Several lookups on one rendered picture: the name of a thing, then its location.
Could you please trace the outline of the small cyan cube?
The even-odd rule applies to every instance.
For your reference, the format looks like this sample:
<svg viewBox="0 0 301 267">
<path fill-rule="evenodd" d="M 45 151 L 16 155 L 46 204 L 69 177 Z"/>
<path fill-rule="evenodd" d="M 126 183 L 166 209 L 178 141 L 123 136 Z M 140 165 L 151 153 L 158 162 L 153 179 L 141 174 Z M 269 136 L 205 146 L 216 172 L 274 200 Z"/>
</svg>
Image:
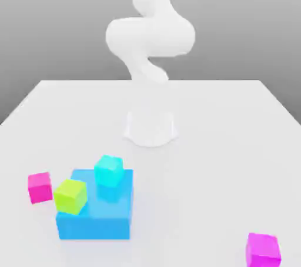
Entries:
<svg viewBox="0 0 301 267">
<path fill-rule="evenodd" d="M 123 178 L 123 159 L 104 155 L 94 166 L 95 181 L 97 185 L 115 188 Z"/>
</svg>

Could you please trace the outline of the small magenta cube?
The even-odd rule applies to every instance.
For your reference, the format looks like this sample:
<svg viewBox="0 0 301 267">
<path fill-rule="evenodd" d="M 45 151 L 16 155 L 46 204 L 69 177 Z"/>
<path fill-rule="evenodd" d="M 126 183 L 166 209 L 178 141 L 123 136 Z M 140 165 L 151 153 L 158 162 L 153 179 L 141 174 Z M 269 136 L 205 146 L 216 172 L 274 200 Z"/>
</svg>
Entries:
<svg viewBox="0 0 301 267">
<path fill-rule="evenodd" d="M 277 237 L 266 234 L 248 234 L 246 267 L 280 267 L 282 257 Z"/>
</svg>

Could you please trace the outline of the small lime green cube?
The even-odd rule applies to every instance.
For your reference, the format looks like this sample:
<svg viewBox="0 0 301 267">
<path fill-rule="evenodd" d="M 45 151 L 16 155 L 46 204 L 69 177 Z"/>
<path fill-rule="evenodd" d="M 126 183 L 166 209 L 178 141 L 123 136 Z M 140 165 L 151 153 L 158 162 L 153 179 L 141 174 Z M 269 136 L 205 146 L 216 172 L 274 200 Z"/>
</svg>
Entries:
<svg viewBox="0 0 301 267">
<path fill-rule="evenodd" d="M 56 210 L 78 215 L 88 200 L 86 183 L 65 179 L 54 191 Z"/>
</svg>

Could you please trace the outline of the small pink cube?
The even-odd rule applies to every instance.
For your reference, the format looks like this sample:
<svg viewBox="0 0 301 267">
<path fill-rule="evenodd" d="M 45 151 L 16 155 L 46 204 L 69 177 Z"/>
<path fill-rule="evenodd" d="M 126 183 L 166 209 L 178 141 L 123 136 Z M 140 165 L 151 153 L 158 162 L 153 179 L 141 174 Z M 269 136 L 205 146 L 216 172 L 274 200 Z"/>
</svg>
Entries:
<svg viewBox="0 0 301 267">
<path fill-rule="evenodd" d="M 53 200 L 50 173 L 29 175 L 28 192 L 32 204 Z"/>
</svg>

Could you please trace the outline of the large blue box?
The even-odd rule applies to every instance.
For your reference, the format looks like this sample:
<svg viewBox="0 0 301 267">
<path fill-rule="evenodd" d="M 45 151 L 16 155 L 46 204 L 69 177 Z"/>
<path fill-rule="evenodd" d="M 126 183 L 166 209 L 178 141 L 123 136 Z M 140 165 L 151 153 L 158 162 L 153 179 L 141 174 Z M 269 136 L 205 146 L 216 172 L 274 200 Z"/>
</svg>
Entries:
<svg viewBox="0 0 301 267">
<path fill-rule="evenodd" d="M 78 215 L 58 212 L 60 239 L 129 239 L 132 221 L 133 170 L 126 169 L 115 188 L 97 185 L 94 170 L 76 169 L 71 178 L 86 183 L 88 200 Z"/>
</svg>

